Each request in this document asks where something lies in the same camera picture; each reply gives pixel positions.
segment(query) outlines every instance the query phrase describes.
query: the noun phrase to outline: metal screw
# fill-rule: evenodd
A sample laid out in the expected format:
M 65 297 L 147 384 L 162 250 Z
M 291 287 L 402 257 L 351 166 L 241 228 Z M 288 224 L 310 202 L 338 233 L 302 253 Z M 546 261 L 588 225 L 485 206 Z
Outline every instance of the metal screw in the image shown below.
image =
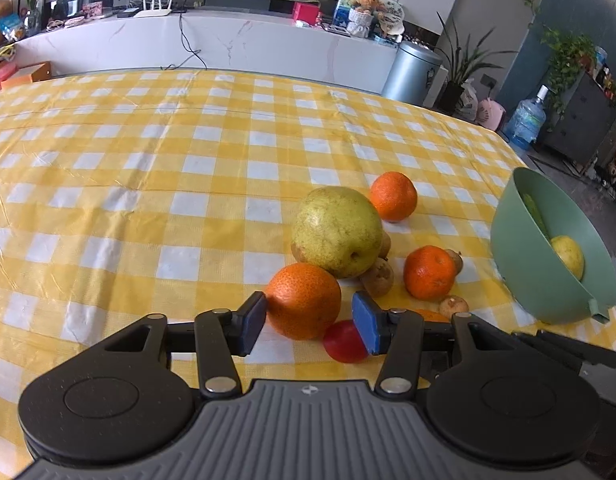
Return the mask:
M 227 394 L 237 387 L 237 381 L 229 377 L 219 376 L 208 379 L 204 386 L 211 394 Z
M 388 377 L 379 387 L 387 394 L 404 394 L 412 388 L 412 383 L 403 377 Z

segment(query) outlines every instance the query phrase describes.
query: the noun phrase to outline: small potato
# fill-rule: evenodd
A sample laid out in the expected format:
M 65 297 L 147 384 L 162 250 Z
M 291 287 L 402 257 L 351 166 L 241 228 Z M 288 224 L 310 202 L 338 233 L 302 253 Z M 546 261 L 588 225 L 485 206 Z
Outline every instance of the small potato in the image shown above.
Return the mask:
M 463 258 L 461 257 L 461 253 L 457 253 L 452 249 L 446 249 L 445 252 L 453 259 L 454 266 L 457 268 L 457 274 L 459 274 L 463 270 Z
M 377 258 L 373 266 L 359 276 L 359 279 L 368 294 L 373 298 L 380 298 L 385 296 L 392 288 L 394 272 L 386 260 Z
M 392 247 L 392 240 L 388 236 L 387 232 L 383 232 L 383 238 L 381 239 L 381 248 L 379 250 L 379 257 L 384 260 L 388 257 L 388 253 L 390 252 L 390 248 Z
M 450 319 L 457 312 L 469 312 L 468 302 L 459 296 L 446 296 L 439 305 L 439 314 Z

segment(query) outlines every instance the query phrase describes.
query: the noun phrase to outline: plastic bag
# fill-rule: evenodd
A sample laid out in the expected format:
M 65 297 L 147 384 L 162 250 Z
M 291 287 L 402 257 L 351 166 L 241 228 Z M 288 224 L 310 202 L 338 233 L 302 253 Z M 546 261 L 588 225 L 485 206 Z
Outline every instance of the plastic bag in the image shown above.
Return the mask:
M 24 24 L 16 14 L 0 18 L 0 31 L 8 41 L 23 40 L 26 35 Z
M 478 100 L 476 98 L 476 90 L 472 86 L 474 79 L 468 79 L 463 85 L 463 93 L 457 103 L 454 111 L 454 116 L 459 119 L 474 122 L 476 119 L 476 110 L 478 108 Z

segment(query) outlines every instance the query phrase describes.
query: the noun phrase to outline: orange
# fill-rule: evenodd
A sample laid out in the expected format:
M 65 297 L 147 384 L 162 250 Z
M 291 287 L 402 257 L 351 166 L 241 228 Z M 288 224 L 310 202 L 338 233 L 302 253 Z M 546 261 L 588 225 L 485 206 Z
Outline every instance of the orange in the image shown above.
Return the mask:
M 398 171 L 389 171 L 373 182 L 370 202 L 382 220 L 401 222 L 417 207 L 417 190 L 407 176 Z
M 290 339 L 322 337 L 339 315 L 341 288 L 329 272 L 312 264 L 292 264 L 277 272 L 265 288 L 267 318 Z
M 408 254 L 403 268 L 406 289 L 418 300 L 440 300 L 453 288 L 457 267 L 440 247 L 427 245 Z
M 441 314 L 433 310 L 426 310 L 425 308 L 416 308 L 414 310 L 417 314 L 421 314 L 421 316 L 424 318 L 424 321 L 434 321 L 436 323 L 450 322 L 447 317 L 442 316 Z

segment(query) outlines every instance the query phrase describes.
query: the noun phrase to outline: green vegetable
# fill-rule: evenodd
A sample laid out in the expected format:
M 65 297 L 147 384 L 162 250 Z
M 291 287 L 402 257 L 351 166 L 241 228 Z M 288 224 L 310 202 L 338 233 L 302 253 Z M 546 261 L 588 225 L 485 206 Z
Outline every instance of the green vegetable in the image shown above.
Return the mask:
M 543 236 L 545 236 L 548 240 L 550 240 L 550 237 L 548 236 L 548 229 L 546 228 L 546 225 L 543 222 L 543 217 L 541 216 L 541 212 L 539 211 L 539 208 L 537 207 L 536 203 L 534 202 L 534 199 L 530 195 L 528 195 L 527 193 L 523 193 L 521 195 L 521 198 L 523 199 L 523 203 L 525 204 L 526 208 L 528 209 L 528 212 L 530 213 L 530 216 L 532 216 L 532 219 L 534 220 L 534 223 L 537 224 L 537 227 L 543 233 Z

